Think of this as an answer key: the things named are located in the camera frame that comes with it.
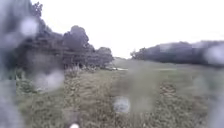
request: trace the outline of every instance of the overcast sky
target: overcast sky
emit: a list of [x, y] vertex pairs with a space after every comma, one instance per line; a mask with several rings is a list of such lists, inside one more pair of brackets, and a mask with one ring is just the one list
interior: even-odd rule
[[85, 28], [95, 48], [114, 56], [173, 41], [224, 39], [222, 0], [32, 0], [53, 31]]

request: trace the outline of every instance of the tree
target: tree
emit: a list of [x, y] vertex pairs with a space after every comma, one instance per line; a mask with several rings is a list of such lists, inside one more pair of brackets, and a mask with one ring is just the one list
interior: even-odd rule
[[69, 32], [64, 34], [63, 40], [68, 48], [78, 51], [87, 49], [89, 46], [89, 37], [86, 35], [85, 29], [77, 25], [73, 26]]

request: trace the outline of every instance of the grassy field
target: grassy field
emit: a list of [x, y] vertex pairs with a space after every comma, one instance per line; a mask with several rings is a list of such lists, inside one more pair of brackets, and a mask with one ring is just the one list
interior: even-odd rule
[[[115, 60], [127, 71], [82, 71], [66, 75], [52, 92], [17, 81], [17, 104], [27, 128], [205, 128], [222, 71], [191, 65]], [[126, 113], [114, 102], [125, 97]]]

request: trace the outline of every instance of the treeline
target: treeline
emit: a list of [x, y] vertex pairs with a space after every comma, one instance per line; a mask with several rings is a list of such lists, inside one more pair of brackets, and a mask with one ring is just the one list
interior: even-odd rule
[[188, 42], [167, 43], [142, 48], [138, 52], [132, 52], [131, 56], [132, 59], [162, 63], [222, 66], [223, 45], [224, 41], [200, 41], [194, 44]]
[[29, 58], [35, 58], [30, 57], [35, 56], [31, 54], [39, 53], [59, 58], [58, 62], [63, 66], [73, 64], [105, 66], [113, 60], [110, 48], [95, 49], [89, 43], [85, 29], [78, 25], [71, 26], [71, 29], [64, 34], [52, 31], [41, 18], [42, 7], [39, 2], [33, 5], [30, 3], [29, 11], [38, 21], [39, 31], [34, 38], [25, 40], [10, 53], [9, 66], [26, 67]]

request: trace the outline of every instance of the sky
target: sky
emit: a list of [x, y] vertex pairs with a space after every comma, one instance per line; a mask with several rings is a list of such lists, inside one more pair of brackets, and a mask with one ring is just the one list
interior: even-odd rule
[[79, 25], [90, 44], [109, 47], [118, 57], [161, 43], [224, 40], [222, 0], [32, 0], [37, 1], [53, 31]]

